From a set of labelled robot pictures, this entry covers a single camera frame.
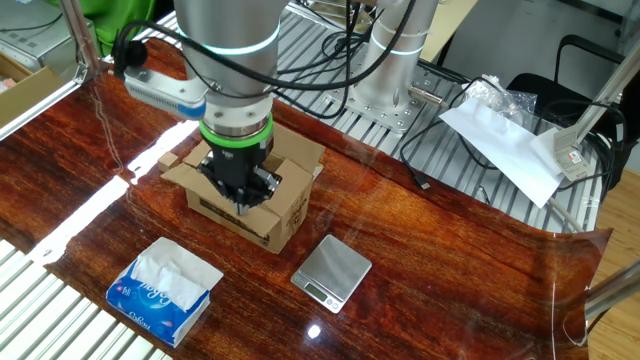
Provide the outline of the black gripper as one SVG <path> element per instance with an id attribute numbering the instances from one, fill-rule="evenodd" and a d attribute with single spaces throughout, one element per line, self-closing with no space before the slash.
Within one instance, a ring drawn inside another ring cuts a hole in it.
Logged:
<path id="1" fill-rule="evenodd" d="M 258 142 L 245 147 L 228 147 L 209 142 L 208 163 L 198 172 L 229 200 L 237 214 L 246 214 L 273 197 L 281 176 L 269 172 L 264 163 L 273 149 L 272 142 Z M 237 193 L 242 193 L 241 204 Z"/>

